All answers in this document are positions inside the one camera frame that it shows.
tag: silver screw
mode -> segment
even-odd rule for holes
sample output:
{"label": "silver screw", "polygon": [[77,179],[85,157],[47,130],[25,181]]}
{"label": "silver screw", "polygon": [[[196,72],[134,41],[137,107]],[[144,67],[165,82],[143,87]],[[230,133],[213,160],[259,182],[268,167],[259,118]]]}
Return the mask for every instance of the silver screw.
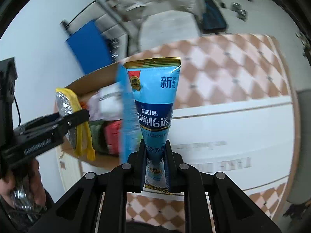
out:
{"label": "silver screw", "polygon": [[179,165],[179,168],[183,169],[183,170],[187,170],[189,168],[189,165],[185,164],[185,163],[182,163],[182,164]]}
{"label": "silver screw", "polygon": [[88,180],[91,180],[95,177],[95,174],[93,172],[88,172],[87,174],[85,174],[85,178]]}
{"label": "silver screw", "polygon": [[218,172],[216,173],[216,177],[220,180],[223,180],[226,177],[226,175],[223,172]]}
{"label": "silver screw", "polygon": [[122,165],[122,168],[123,168],[124,170],[130,169],[131,167],[132,167],[132,166],[131,166],[130,163],[124,163],[124,164]]}

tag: white chair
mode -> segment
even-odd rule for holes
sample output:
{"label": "white chair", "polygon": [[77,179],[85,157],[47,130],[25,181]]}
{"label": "white chair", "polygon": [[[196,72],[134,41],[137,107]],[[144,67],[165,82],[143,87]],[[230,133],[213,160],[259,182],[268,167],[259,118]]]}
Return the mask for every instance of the white chair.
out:
{"label": "white chair", "polygon": [[123,23],[118,21],[116,17],[114,17],[114,15],[98,0],[95,0],[86,6],[69,23],[63,21],[62,25],[68,34],[71,35],[91,20],[95,20],[95,24],[101,35],[108,39],[119,40],[119,55],[117,60],[122,60],[127,57],[129,41],[132,38],[132,42],[136,42],[135,36],[132,36],[124,27]]}

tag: gray floor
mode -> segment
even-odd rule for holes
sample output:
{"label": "gray floor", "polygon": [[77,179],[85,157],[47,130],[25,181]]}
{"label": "gray floor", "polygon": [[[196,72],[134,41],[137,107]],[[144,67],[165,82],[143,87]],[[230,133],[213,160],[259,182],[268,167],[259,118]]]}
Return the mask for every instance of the gray floor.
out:
{"label": "gray floor", "polygon": [[[222,0],[226,9],[220,8],[228,23],[230,33],[260,33],[274,36],[280,43],[290,69],[290,77],[296,90],[311,89],[311,67],[303,56],[303,45],[296,32],[297,25],[291,17],[272,0]],[[239,3],[248,12],[246,22],[230,10],[231,3]]]}

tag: table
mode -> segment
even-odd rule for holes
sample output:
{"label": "table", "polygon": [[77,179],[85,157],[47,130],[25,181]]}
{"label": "table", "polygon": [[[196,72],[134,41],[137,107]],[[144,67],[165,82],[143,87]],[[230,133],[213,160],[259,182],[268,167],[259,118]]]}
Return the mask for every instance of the table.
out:
{"label": "table", "polygon": [[[296,92],[277,40],[214,35],[165,44],[123,61],[152,57],[181,57],[168,137],[172,150],[202,172],[225,172],[276,219],[300,148]],[[127,219],[184,232],[183,214],[183,194],[128,193]]]}
{"label": "table", "polygon": [[140,50],[165,43],[200,36],[197,22],[191,13],[169,10],[148,16],[139,33]]}

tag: cardboard box flap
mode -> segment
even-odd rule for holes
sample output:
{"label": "cardboard box flap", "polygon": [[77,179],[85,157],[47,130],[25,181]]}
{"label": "cardboard box flap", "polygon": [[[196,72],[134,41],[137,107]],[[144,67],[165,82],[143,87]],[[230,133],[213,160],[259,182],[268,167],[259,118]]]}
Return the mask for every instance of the cardboard box flap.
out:
{"label": "cardboard box flap", "polygon": [[75,80],[66,88],[78,96],[97,91],[116,82],[119,63],[115,62]]}

